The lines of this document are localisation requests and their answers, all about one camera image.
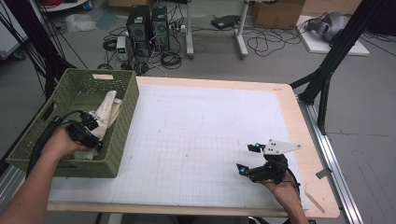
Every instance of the basket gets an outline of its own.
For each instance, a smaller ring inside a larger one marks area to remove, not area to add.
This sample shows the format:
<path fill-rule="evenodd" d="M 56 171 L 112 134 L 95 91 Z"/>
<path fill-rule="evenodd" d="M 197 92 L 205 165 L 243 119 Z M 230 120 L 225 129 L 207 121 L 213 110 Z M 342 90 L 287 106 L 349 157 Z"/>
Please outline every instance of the basket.
<path fill-rule="evenodd" d="M 67 69 L 52 96 L 12 149 L 7 162 L 26 171 L 35 141 L 55 116 L 62 117 L 77 109 L 95 111 L 108 91 L 117 91 L 116 97 L 122 104 L 116 121 L 106 131 L 104 147 L 98 150 L 93 161 L 74 160 L 73 156 L 63 158 L 54 175 L 116 177 L 139 96 L 135 74 L 126 71 Z M 80 120 L 78 115 L 70 119 Z"/>

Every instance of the gray floor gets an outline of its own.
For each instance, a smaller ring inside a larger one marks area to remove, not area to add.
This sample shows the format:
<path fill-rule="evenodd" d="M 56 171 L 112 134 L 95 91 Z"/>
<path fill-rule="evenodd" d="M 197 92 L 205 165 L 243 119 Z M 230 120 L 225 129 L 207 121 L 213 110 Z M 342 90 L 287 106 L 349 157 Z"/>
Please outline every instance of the gray floor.
<path fill-rule="evenodd" d="M 90 12 L 98 20 L 101 12 Z M 66 34 L 81 59 L 91 69 L 104 61 L 103 37 L 121 27 L 118 20 L 109 30 Z M 245 35 L 245 39 L 254 35 Z M 196 54 L 184 58 L 177 70 L 165 69 L 168 77 L 291 83 L 315 71 L 326 55 L 308 53 L 304 44 L 287 45 L 262 58 L 249 49 L 240 60 L 232 33 L 194 33 Z M 396 43 L 371 40 L 396 53 Z M 330 89 L 327 132 L 346 182 L 365 223 L 393 223 L 396 220 L 396 181 L 393 170 L 396 150 L 396 61 L 395 57 L 364 40 L 369 57 L 347 56 L 336 70 Z M 67 60 L 82 68 L 72 51 L 64 46 Z M 148 76 L 163 77 L 160 69 Z M 295 90 L 300 93 L 303 88 Z M 4 153 L 44 102 L 35 71 L 29 60 L 0 62 L 0 153 Z M 51 212 L 47 223 L 94 223 L 95 213 Z M 273 223 L 281 220 L 271 219 Z M 317 219 L 318 223 L 347 223 L 337 219 Z"/>

